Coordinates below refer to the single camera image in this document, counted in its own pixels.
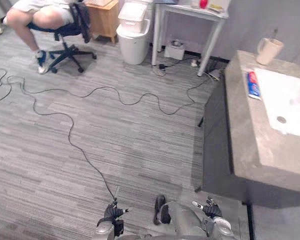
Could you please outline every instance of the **trash can lid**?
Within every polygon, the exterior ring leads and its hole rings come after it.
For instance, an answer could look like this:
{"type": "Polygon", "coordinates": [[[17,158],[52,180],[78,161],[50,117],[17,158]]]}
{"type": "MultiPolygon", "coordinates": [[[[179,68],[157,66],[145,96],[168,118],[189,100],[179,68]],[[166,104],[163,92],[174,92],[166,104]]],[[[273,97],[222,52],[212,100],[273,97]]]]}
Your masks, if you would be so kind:
{"type": "Polygon", "coordinates": [[[126,2],[118,18],[122,20],[141,22],[145,18],[147,5],[136,3],[136,2],[126,2]]]}
{"type": "Polygon", "coordinates": [[[120,24],[118,26],[118,28],[116,29],[116,33],[118,35],[120,35],[123,38],[132,38],[132,39],[139,39],[144,37],[145,35],[147,35],[147,33],[149,32],[149,28],[150,28],[150,20],[149,19],[145,19],[143,20],[142,23],[142,30],[140,33],[136,33],[136,32],[131,32],[128,30],[125,30],[122,25],[120,24]]]}

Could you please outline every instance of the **toothpaste tube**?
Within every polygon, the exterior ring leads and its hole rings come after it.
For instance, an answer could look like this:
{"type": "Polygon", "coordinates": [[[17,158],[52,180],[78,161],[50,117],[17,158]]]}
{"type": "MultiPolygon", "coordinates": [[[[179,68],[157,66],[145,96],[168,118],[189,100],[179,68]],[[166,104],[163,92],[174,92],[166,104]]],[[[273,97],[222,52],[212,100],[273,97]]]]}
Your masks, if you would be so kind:
{"type": "Polygon", "coordinates": [[[260,91],[257,82],[257,76],[254,71],[248,72],[247,83],[248,83],[248,96],[260,100],[261,97],[260,97],[260,91]]]}

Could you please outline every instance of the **power cord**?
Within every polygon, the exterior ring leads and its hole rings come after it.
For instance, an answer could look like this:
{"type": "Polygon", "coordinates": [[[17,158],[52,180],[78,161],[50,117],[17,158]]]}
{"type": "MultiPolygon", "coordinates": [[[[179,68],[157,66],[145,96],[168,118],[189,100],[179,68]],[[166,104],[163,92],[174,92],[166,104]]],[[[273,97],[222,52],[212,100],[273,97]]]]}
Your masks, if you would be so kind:
{"type": "MultiPolygon", "coordinates": [[[[196,88],[200,87],[202,84],[204,84],[204,83],[206,82],[206,81],[203,81],[203,82],[201,82],[200,84],[198,84],[197,86],[194,86],[194,87],[191,87],[191,88],[188,88],[188,89],[187,89],[186,95],[187,95],[187,97],[191,100],[190,103],[187,103],[187,104],[184,104],[184,105],[182,105],[182,106],[179,106],[179,107],[178,107],[175,111],[173,111],[173,112],[165,112],[165,111],[161,108],[161,106],[160,106],[160,99],[159,99],[159,97],[158,97],[156,94],[153,94],[153,93],[150,93],[150,92],[146,92],[146,93],[142,94],[141,97],[139,98],[139,100],[137,100],[136,102],[125,103],[125,102],[123,102],[122,99],[121,99],[120,92],[119,92],[115,87],[112,87],[112,86],[101,86],[101,87],[97,87],[97,88],[93,89],[92,91],[90,91],[88,94],[82,95],[82,96],[77,95],[77,94],[74,94],[74,93],[72,93],[72,92],[70,92],[70,91],[68,91],[68,90],[66,90],[66,89],[62,89],[62,88],[49,88],[49,89],[45,89],[45,90],[41,90],[41,91],[28,91],[28,90],[26,90],[26,79],[25,79],[24,77],[11,75],[11,76],[8,76],[8,77],[6,78],[6,82],[4,82],[3,79],[4,79],[4,77],[8,74],[8,71],[7,71],[6,69],[4,69],[4,68],[0,68],[0,71],[3,72],[3,75],[0,77],[0,87],[1,87],[1,86],[9,86],[8,92],[6,93],[5,96],[3,96],[3,97],[0,98],[0,101],[4,100],[6,97],[9,96],[9,94],[12,92],[13,85],[19,85],[21,92],[22,92],[24,95],[30,96],[30,97],[33,99],[32,109],[33,109],[33,111],[34,111],[36,114],[38,114],[38,115],[40,115],[40,116],[63,115],[63,116],[68,117],[68,118],[71,120],[71,123],[72,123],[72,124],[71,124],[71,127],[70,127],[69,132],[68,132],[68,135],[67,135],[67,137],[68,137],[68,142],[70,143],[71,146],[73,146],[73,147],[75,147],[76,149],[80,150],[80,151],[82,152],[82,154],[83,154],[84,159],[86,160],[86,162],[87,162],[92,168],[94,168],[94,169],[101,175],[101,177],[102,177],[102,179],[103,179],[103,181],[104,181],[104,184],[105,184],[107,190],[109,191],[110,195],[112,196],[113,200],[115,200],[116,197],[115,197],[114,194],[111,192],[111,190],[110,190],[110,188],[109,188],[109,184],[108,184],[108,182],[106,181],[106,179],[105,179],[103,173],[102,173],[98,168],[96,168],[96,167],[90,162],[89,158],[88,158],[87,155],[86,155],[86,152],[85,152],[81,147],[79,147],[78,145],[74,144],[74,143],[72,142],[72,140],[71,140],[71,133],[72,133],[72,130],[74,129],[74,127],[75,127],[75,121],[74,121],[74,119],[73,119],[69,114],[63,113],[63,112],[52,112],[52,113],[41,113],[41,112],[38,112],[37,109],[36,109],[37,101],[38,101],[38,100],[37,100],[37,98],[36,98],[35,96],[33,96],[33,95],[35,95],[35,94],[41,94],[41,93],[44,93],[44,92],[50,92],[50,91],[61,91],[61,92],[68,93],[68,94],[70,94],[70,95],[72,95],[72,96],[74,96],[74,97],[84,99],[84,98],[86,98],[86,97],[89,97],[89,96],[90,96],[92,93],[94,93],[96,90],[101,90],[101,89],[112,89],[112,90],[114,90],[114,91],[117,93],[117,95],[118,95],[118,100],[119,100],[119,102],[122,103],[123,105],[126,105],[126,106],[136,105],[136,104],[138,104],[138,103],[141,101],[141,99],[142,99],[144,96],[150,95],[150,96],[154,96],[154,97],[157,99],[158,108],[159,108],[159,110],[160,110],[162,113],[164,113],[164,114],[166,114],[166,115],[174,115],[174,114],[177,113],[180,109],[182,109],[182,108],[184,108],[184,107],[186,107],[186,106],[190,106],[190,105],[192,105],[192,104],[195,103],[195,101],[189,96],[189,91],[192,90],[192,89],[196,89],[196,88]],[[12,79],[20,79],[20,81],[11,81],[12,79]]],[[[207,76],[213,81],[213,79],[211,78],[210,75],[208,75],[208,74],[205,73],[205,72],[204,72],[204,74],[207,75],[207,76]]]]}
{"type": "Polygon", "coordinates": [[[175,66],[175,65],[177,65],[177,64],[179,64],[179,63],[181,63],[182,61],[185,61],[185,60],[188,60],[188,59],[196,59],[196,58],[197,58],[197,57],[187,57],[187,58],[185,58],[185,59],[182,59],[182,60],[179,60],[179,61],[173,63],[172,65],[159,64],[159,69],[160,69],[161,71],[165,72],[165,71],[166,71],[166,68],[173,67],[173,66],[175,66]]]}

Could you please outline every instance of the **mug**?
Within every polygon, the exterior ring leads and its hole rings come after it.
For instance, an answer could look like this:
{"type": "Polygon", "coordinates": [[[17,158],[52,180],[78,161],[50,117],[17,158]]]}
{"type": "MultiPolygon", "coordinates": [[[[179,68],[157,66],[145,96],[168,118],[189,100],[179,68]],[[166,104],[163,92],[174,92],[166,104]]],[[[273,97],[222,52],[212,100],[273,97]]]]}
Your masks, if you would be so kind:
{"type": "Polygon", "coordinates": [[[274,59],[281,49],[284,47],[284,44],[276,39],[262,38],[258,44],[255,60],[262,65],[267,65],[274,59]]]}

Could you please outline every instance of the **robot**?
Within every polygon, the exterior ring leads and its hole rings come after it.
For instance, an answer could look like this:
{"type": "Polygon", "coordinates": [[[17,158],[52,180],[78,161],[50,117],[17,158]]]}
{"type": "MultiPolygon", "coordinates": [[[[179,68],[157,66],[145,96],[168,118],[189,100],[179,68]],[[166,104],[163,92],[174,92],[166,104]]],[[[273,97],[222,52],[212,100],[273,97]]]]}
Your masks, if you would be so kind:
{"type": "Polygon", "coordinates": [[[200,220],[193,210],[177,202],[167,202],[164,195],[158,195],[154,206],[153,223],[172,223],[176,236],[140,236],[130,234],[121,236],[124,232],[124,221],[118,219],[129,209],[120,209],[115,197],[104,211],[104,218],[97,223],[92,240],[236,240],[230,223],[222,217],[219,206],[211,197],[207,198],[207,205],[195,201],[192,205],[200,208],[208,220],[200,220]]]}

